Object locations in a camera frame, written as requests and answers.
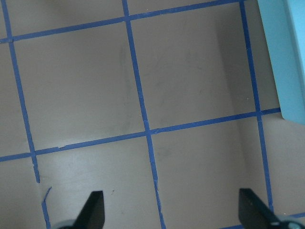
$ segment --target grid square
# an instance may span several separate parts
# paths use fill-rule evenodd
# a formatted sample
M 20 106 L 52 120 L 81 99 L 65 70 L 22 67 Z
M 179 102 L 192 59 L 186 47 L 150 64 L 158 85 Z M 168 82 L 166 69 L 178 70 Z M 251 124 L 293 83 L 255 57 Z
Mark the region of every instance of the grid square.
M 40 155 L 41 183 L 54 225 L 75 219 L 90 192 L 103 190 L 104 228 L 160 228 L 146 138 Z
M 8 44 L 0 44 L 0 156 L 30 151 Z
M 123 16 L 121 0 L 9 0 L 13 35 Z
M 153 135 L 168 229 L 238 225 L 238 189 L 267 203 L 257 121 L 247 118 Z
M 124 23 L 15 47 L 36 149 L 144 130 Z
M 274 211 L 278 215 L 305 212 L 305 126 L 280 114 L 263 116 Z
M 5 22 L 4 22 L 1 3 L 0 3 L 0 38 L 6 38 Z
M 128 0 L 128 8 L 130 14 L 136 14 L 209 1 L 213 0 Z
M 151 128 L 255 110 L 238 4 L 146 18 L 132 28 Z
M 247 0 L 244 5 L 261 109 L 277 108 L 280 104 L 258 3 L 257 0 Z
M 0 174 L 0 228 L 45 228 L 31 159 L 1 162 Z

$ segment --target concrete floor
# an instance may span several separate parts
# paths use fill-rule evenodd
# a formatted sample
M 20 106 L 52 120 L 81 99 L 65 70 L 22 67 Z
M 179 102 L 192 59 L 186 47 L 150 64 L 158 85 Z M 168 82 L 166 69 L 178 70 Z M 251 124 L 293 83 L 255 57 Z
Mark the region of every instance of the concrete floor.
M 75 219 L 93 190 L 105 229 L 240 228 L 241 187 L 305 222 L 305 126 L 256 0 L 228 2 L 1 0 L 0 228 Z

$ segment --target gray floor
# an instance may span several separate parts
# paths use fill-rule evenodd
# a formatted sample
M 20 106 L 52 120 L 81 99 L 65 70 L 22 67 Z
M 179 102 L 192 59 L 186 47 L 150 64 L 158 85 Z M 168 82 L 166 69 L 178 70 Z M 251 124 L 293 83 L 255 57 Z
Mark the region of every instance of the gray floor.
M 128 6 L 132 15 L 201 2 L 208 1 L 128 0 Z M 161 228 L 125 22 L 18 36 L 123 17 L 122 2 L 6 3 L 28 119 L 0 10 L 0 228 L 46 228 L 41 202 L 50 187 L 51 225 L 76 218 L 89 193 L 103 190 L 105 229 Z M 262 139 L 275 213 L 305 216 L 305 126 L 272 110 L 279 103 L 259 9 L 255 0 L 244 3 L 261 110 L 268 111 L 264 138 L 239 3 L 131 21 L 167 229 L 239 225 L 241 187 L 268 203 Z M 227 116 L 233 120 L 222 121 Z M 164 129 L 176 125 L 180 130 Z M 112 138 L 122 135 L 127 139 Z

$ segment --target light blue panel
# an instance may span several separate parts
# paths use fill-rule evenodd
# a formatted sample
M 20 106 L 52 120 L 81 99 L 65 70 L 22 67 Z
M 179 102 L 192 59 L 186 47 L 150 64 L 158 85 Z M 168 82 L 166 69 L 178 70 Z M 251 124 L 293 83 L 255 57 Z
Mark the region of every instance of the light blue panel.
M 258 3 L 283 118 L 305 124 L 305 44 L 301 44 L 305 2 L 258 0 Z

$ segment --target black object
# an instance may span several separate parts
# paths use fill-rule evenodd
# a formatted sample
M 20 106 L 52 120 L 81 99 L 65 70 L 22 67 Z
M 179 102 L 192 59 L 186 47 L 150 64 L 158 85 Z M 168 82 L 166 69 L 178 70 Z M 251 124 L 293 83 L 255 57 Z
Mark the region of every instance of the black object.
M 244 229 L 305 229 L 292 220 L 280 221 L 250 188 L 239 190 L 238 208 L 238 218 Z
M 73 226 L 60 229 L 102 229 L 105 223 L 103 191 L 90 194 Z

